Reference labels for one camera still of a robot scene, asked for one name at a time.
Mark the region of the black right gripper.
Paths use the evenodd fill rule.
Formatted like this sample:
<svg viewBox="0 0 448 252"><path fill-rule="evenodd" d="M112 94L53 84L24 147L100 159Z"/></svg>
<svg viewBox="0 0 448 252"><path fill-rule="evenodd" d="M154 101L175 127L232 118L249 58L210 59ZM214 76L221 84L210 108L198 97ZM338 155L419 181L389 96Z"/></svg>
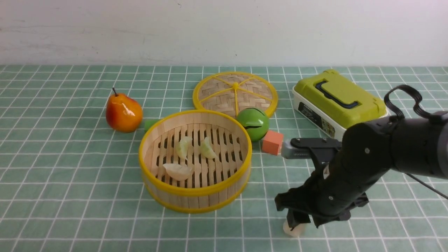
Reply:
<svg viewBox="0 0 448 252"><path fill-rule="evenodd" d="M369 177L354 158L337 154L322 170L315 170L303 185L275 196L278 211L287 209L290 228L314 222L316 227L350 218L350 210L368 202Z"/></svg>

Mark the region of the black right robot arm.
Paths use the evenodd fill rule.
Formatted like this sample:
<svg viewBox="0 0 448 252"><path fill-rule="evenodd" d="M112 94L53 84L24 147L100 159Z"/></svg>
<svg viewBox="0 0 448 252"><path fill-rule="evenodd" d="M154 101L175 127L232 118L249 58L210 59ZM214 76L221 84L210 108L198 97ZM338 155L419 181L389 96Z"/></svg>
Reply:
<svg viewBox="0 0 448 252"><path fill-rule="evenodd" d="M384 117L353 125L342 141L292 138L282 143L285 159L311 159L315 170L299 187L275 196L277 211L287 209L293 230L346 221L369 200L366 191L388 171L410 177L447 179L447 113L428 118Z"/></svg>

